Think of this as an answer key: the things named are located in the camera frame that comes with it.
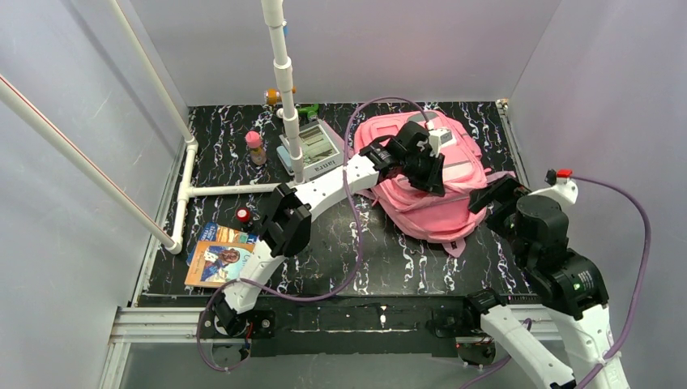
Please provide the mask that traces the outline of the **pink student backpack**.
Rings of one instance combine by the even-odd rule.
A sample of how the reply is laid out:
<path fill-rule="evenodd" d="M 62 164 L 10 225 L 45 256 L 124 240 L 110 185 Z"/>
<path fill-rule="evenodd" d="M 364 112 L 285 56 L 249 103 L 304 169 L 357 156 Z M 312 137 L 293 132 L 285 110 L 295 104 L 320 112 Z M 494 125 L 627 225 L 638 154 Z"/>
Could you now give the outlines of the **pink student backpack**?
<path fill-rule="evenodd" d="M 459 257 L 466 239 L 485 218 L 486 211 L 468 209 L 470 194 L 513 172 L 494 172 L 481 163 L 482 151 L 463 125 L 437 110 L 376 116 L 360 124 L 354 134 L 354 149 L 360 152 L 380 137 L 397 135 L 402 126 L 412 129 L 428 123 L 438 130 L 438 155 L 423 156 L 408 163 L 408 173 L 386 179 L 361 195 L 382 206 L 405 234 L 440 244 L 446 253 Z"/>

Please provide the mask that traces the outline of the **grey ianra book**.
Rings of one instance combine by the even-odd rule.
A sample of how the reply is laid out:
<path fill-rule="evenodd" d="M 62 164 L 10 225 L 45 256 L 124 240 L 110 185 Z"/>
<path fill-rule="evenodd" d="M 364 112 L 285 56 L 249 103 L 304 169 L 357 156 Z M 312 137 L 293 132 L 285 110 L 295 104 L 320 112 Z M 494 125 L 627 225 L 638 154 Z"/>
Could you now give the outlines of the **grey ianra book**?
<path fill-rule="evenodd" d="M 300 127 L 304 179 L 313 180 L 343 163 L 344 141 L 322 119 Z"/>

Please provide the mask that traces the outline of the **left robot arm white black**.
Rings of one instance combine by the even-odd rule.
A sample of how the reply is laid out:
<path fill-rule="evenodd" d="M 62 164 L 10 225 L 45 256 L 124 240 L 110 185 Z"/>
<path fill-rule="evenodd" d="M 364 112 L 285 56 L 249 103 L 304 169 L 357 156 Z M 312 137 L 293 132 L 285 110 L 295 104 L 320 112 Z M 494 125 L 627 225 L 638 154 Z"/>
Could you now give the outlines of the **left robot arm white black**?
<path fill-rule="evenodd" d="M 377 137 L 338 168 L 305 184 L 279 185 L 263 213 L 258 240 L 238 276 L 220 290 L 223 301 L 211 309 L 231 337 L 245 328 L 245 315 L 266 288 L 276 268 L 309 244 L 311 224 L 324 211 L 361 190 L 403 175 L 411 187 L 443 196 L 444 143 L 452 144 L 446 128 L 407 122 L 396 135 Z"/>

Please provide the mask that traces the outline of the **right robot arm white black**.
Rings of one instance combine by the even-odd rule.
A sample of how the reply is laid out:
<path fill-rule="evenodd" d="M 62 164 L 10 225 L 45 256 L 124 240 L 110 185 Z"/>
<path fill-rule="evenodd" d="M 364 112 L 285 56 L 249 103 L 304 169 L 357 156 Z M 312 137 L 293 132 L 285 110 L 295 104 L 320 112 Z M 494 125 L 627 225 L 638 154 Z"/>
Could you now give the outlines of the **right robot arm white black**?
<path fill-rule="evenodd" d="M 468 209 L 494 205 L 490 230 L 510 245 L 517 267 L 540 298 L 565 346 L 560 361 L 490 289 L 466 297 L 481 331 L 500 344 L 538 388 L 627 388 L 613 345 L 608 291 L 598 267 L 569 247 L 569 218 L 578 187 L 568 169 L 548 171 L 549 186 L 529 190 L 510 175 L 470 194 Z"/>

